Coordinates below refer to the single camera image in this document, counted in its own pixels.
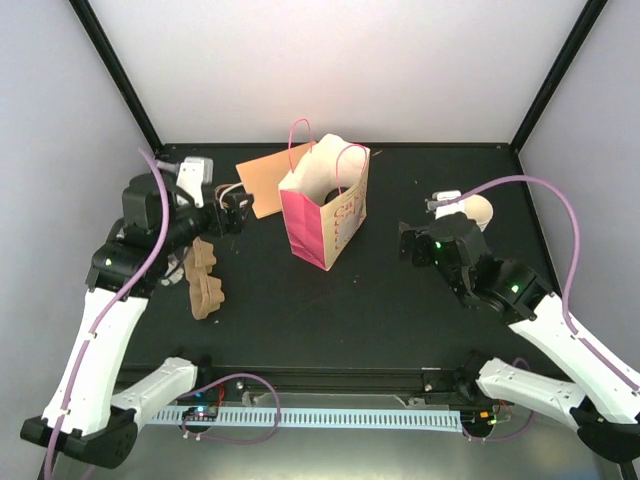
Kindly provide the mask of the stack of paper cups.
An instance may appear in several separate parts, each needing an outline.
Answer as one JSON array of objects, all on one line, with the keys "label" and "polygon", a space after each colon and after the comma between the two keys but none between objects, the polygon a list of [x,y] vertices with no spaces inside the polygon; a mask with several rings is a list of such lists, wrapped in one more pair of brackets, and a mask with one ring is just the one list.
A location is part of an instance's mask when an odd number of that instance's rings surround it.
[{"label": "stack of paper cups", "polygon": [[482,232],[491,222],[494,214],[493,205],[481,195],[472,195],[463,201],[464,213],[473,220]]}]

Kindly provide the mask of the cream cakes paper bag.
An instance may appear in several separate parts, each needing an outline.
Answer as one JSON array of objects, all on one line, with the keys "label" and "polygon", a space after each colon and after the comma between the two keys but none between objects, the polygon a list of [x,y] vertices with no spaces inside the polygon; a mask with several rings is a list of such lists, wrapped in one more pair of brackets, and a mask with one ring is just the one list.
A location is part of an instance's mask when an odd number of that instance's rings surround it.
[{"label": "cream cakes paper bag", "polygon": [[[371,150],[324,135],[278,185],[293,255],[328,271],[367,216]],[[345,191],[328,205],[333,189]]]}]

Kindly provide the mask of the brown pulp cup carriers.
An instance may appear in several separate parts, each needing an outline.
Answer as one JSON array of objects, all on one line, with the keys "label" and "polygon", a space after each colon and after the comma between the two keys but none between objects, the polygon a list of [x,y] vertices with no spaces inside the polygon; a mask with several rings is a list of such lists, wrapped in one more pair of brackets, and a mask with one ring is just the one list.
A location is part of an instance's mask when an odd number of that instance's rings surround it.
[{"label": "brown pulp cup carriers", "polygon": [[197,237],[184,261],[191,312],[196,320],[204,320],[209,314],[219,310],[225,301],[221,280],[211,275],[216,263],[214,246]]}]

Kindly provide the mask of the white straws bundle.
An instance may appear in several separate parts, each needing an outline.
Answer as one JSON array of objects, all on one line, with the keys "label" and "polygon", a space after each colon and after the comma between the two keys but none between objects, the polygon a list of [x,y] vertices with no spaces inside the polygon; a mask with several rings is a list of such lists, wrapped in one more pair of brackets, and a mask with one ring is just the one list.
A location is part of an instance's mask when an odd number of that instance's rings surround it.
[{"label": "white straws bundle", "polygon": [[168,269],[159,283],[164,286],[177,284],[184,276],[186,250],[175,252],[168,257]]}]

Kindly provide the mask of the black cup lid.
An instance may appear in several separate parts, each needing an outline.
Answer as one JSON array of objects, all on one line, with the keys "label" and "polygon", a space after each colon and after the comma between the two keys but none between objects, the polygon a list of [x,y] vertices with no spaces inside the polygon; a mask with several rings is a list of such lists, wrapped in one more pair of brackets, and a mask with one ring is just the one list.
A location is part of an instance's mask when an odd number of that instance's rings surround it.
[{"label": "black cup lid", "polygon": [[331,190],[324,199],[323,204],[324,205],[328,205],[329,203],[331,203],[333,200],[335,200],[336,198],[338,198],[343,192],[345,191],[345,188],[343,187],[338,187],[335,188],[333,190]]}]

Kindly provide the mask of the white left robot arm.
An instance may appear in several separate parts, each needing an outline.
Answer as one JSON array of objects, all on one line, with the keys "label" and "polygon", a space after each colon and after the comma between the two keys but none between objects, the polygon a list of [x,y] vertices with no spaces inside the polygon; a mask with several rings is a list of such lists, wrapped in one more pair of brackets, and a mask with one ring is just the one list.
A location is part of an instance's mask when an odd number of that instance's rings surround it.
[{"label": "white left robot arm", "polygon": [[114,387],[133,330],[169,269],[172,254],[206,233],[239,233],[254,202],[233,189],[218,197],[208,181],[152,173],[122,193],[123,215],[93,254],[79,333],[49,405],[24,421],[20,437],[103,468],[118,467],[141,428],[187,393],[207,397],[215,376],[207,355],[180,352],[121,393]]}]

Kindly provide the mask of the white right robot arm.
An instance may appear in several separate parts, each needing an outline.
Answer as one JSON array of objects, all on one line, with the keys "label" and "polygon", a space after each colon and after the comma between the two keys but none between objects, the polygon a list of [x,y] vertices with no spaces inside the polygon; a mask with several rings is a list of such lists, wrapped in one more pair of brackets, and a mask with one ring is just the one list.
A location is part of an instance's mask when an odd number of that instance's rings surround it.
[{"label": "white right robot arm", "polygon": [[567,377],[552,379],[494,357],[457,374],[461,400],[509,400],[567,426],[604,459],[638,459],[638,371],[565,313],[562,298],[534,270],[494,256],[479,226],[463,213],[423,227],[401,223],[399,256],[416,267],[434,266],[463,306],[494,314]]}]

